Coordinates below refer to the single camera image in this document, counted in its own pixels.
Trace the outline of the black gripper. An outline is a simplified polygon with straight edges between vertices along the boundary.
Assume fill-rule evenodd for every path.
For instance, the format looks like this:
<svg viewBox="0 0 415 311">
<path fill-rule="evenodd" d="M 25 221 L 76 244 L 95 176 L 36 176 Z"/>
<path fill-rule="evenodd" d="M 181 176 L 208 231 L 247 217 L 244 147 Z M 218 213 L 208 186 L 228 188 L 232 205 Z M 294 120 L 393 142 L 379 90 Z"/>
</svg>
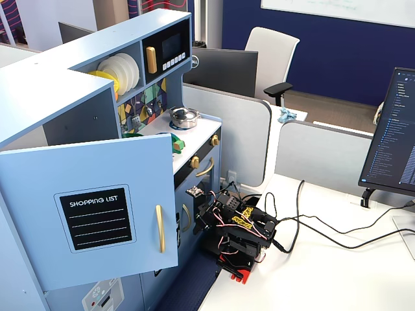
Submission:
<svg viewBox="0 0 415 311">
<path fill-rule="evenodd" d="M 195 227 L 193 234 L 205 230 L 207 227 L 226 224 L 226 219 L 221 215 L 223 204 L 214 199 L 212 194 L 202 194 L 196 199 L 194 206 Z"/>
</svg>

